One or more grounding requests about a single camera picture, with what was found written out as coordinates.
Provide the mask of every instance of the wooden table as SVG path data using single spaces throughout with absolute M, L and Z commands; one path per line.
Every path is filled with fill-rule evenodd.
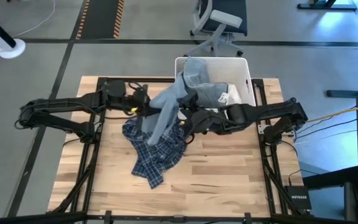
M 97 81 L 98 77 L 82 77 L 78 96 L 94 92 Z M 278 79 L 266 78 L 264 83 L 268 103 L 283 101 Z M 170 85 L 148 84 L 151 98 Z M 108 111 L 106 116 L 121 117 L 124 113 Z M 89 121 L 89 115 L 74 112 L 72 120 Z M 151 190 L 146 179 L 131 174 L 137 154 L 122 135 L 124 122 L 105 121 L 89 214 L 100 215 L 111 210 L 114 215 L 244 217 L 244 212 L 250 212 L 253 217 L 270 216 L 255 124 L 231 135 L 197 134 L 181 161 L 163 174 L 164 183 Z M 74 138 L 77 136 L 68 134 L 66 140 Z M 292 143 L 288 137 L 284 140 Z M 49 210 L 74 186 L 82 150 L 83 144 L 78 141 L 63 148 Z M 289 174 L 299 170 L 295 151 L 281 144 L 277 156 L 283 184 L 288 185 Z M 302 185 L 300 172 L 292 175 L 291 181 L 293 185 Z M 274 185 L 273 195 L 276 211 L 280 213 Z M 82 195 L 79 202 L 78 208 L 82 208 Z

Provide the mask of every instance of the white cable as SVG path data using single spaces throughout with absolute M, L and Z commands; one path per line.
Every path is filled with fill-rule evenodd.
M 333 136 L 337 136 L 337 135 L 339 135 L 339 134 L 351 133 L 351 132 L 354 132 L 354 131 L 357 131 L 357 130 L 344 131 L 344 132 L 341 132 L 341 133 L 332 134 L 332 135 L 330 135 L 330 136 L 326 136 L 326 137 L 322 137 L 322 138 L 318 138 L 318 139 L 314 139 L 314 140 L 303 141 L 303 142 L 296 142 L 295 145 L 297 145 L 297 144 L 304 144 L 304 143 L 308 143 L 308 142 L 315 142 L 315 141 L 319 141 L 319 140 L 322 140 L 322 139 L 326 139 L 326 138 L 330 138 L 330 137 L 333 137 Z
M 29 30 L 26 30 L 24 32 L 21 32 L 20 34 L 17 34 L 15 37 L 18 37 L 18 36 L 23 35 L 23 34 L 25 34 L 27 32 L 30 32 L 30 31 L 38 28 L 39 26 L 41 26 L 44 22 L 47 22 L 53 16 L 53 14 L 55 13 L 55 10 L 56 10 L 56 2 L 55 2 L 55 0 L 52 0 L 52 1 L 53 1 L 53 11 L 46 19 L 44 19 L 44 21 L 42 21 L 40 24 L 36 25 L 35 27 L 33 27 L 33 28 L 29 29 Z

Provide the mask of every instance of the yellow cable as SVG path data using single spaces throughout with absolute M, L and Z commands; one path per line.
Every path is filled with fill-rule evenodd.
M 337 113 L 329 114 L 327 116 L 322 116 L 320 118 L 311 119 L 311 120 L 307 121 L 307 123 L 310 123 L 310 122 L 313 122 L 313 121 L 319 121 L 321 119 L 326 119 L 326 118 L 329 118 L 329 117 L 332 117 L 332 116 L 336 116 L 336 115 L 351 112 L 351 111 L 357 111 L 357 110 L 358 110 L 358 108 L 352 108 L 352 109 L 348 109 L 348 110 L 343 110 L 343 111 L 340 111 L 340 112 L 337 112 Z

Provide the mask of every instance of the white laundry basket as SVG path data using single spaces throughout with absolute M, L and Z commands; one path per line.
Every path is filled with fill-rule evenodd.
M 175 77 L 183 71 L 188 57 L 175 60 Z M 234 84 L 240 94 L 242 103 L 255 106 L 254 91 L 249 75 L 248 63 L 245 58 L 227 57 L 194 57 L 207 64 L 208 75 L 212 83 L 225 82 Z

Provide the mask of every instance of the desk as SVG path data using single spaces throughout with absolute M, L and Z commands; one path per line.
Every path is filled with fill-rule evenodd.
M 82 77 L 78 96 L 94 92 L 97 81 L 98 77 Z M 147 84 L 151 98 L 170 85 L 158 78 Z M 264 84 L 267 103 L 283 101 L 278 79 L 264 79 Z M 124 113 L 107 111 L 106 116 L 122 117 Z M 89 115 L 74 112 L 71 119 L 89 121 Z M 104 122 L 88 214 L 101 215 L 111 210 L 113 215 L 244 217 L 244 212 L 249 212 L 252 217 L 270 217 L 256 125 L 226 136 L 197 134 L 181 161 L 164 173 L 164 183 L 151 190 L 146 179 L 131 174 L 137 154 L 121 133 L 124 122 Z M 66 141 L 75 138 L 68 134 Z M 289 137 L 283 138 L 292 142 Z M 277 148 L 286 185 L 288 175 L 299 170 L 298 159 L 290 146 L 281 144 Z M 49 210 L 57 207 L 74 186 L 82 152 L 80 142 L 63 148 Z M 291 181 L 302 185 L 300 172 L 292 175 Z M 276 212 L 280 213 L 278 193 L 272 186 Z M 84 190 L 80 192 L 80 208 L 83 194 Z

